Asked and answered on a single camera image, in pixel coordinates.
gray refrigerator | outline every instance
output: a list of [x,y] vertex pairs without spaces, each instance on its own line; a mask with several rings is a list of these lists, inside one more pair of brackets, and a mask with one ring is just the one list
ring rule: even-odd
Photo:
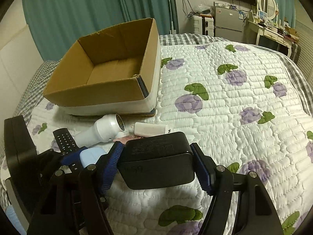
[[215,7],[215,37],[242,42],[243,16],[239,11]]

gray checkered fabric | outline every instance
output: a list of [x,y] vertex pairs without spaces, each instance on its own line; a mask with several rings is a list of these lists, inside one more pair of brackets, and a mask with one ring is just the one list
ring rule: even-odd
[[[160,42],[162,46],[171,46],[171,45],[197,45],[197,44],[208,44],[212,42],[218,41],[228,41],[223,38],[218,37],[210,37],[205,35],[199,34],[174,34],[174,35],[162,35],[160,36]],[[303,74],[299,70],[299,68],[295,65],[293,61],[287,58],[285,55],[273,51],[271,49],[263,48],[260,46],[255,46],[262,50],[267,50],[270,52],[276,53],[281,61],[287,68],[289,73],[290,80],[293,86],[298,91],[298,94],[301,98],[304,111],[309,114],[313,115],[313,92],[308,83],[306,82]],[[48,79],[50,78],[51,74],[53,73],[54,69],[58,65],[58,62],[55,61],[46,61],[44,62],[40,68],[37,70],[33,78],[31,79],[27,89],[25,90],[20,103],[14,113],[14,116],[23,115],[26,124],[29,123],[31,119],[32,110],[36,105],[38,105],[42,99],[42,91],[46,86]],[[0,140],[0,165],[2,164],[4,158],[4,144],[3,138]],[[7,194],[2,184],[0,183],[0,204],[4,208],[9,205],[9,201],[7,199]]]

black power adapter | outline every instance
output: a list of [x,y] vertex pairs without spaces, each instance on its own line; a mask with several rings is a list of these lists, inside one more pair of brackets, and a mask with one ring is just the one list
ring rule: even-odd
[[117,167],[133,190],[177,186],[195,178],[193,154],[183,132],[127,141]]

small cardboard box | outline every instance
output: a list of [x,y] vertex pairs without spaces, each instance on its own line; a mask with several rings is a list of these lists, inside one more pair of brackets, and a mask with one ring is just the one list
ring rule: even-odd
[[74,115],[151,113],[160,61],[155,20],[122,23],[79,38],[53,72],[43,96]]

white quilted bedspread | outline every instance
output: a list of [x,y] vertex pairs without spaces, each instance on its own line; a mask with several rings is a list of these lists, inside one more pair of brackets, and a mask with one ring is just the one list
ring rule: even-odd
[[[297,227],[313,204],[313,158],[307,136],[313,131],[313,118],[303,111],[280,59],[234,42],[162,47],[162,58],[169,57],[172,60],[161,70],[156,115],[125,118],[126,128],[139,120],[172,123],[174,131],[184,132],[189,143],[198,143],[216,164],[238,163],[232,167],[240,173],[255,170],[281,222],[297,212],[292,222]],[[264,82],[266,76],[274,77]],[[44,99],[34,109],[28,129],[42,152],[51,145],[57,148],[54,130],[67,127],[75,135],[96,119],[67,115]],[[38,134],[43,123],[47,128]],[[99,144],[105,149],[111,145]],[[236,196],[234,193],[224,234],[232,232]],[[197,179],[171,188],[132,191],[117,174],[107,199],[110,208],[106,214],[115,234],[183,235],[197,233],[211,197],[201,190]],[[189,207],[181,212],[191,217],[165,226],[159,217],[175,205]]]

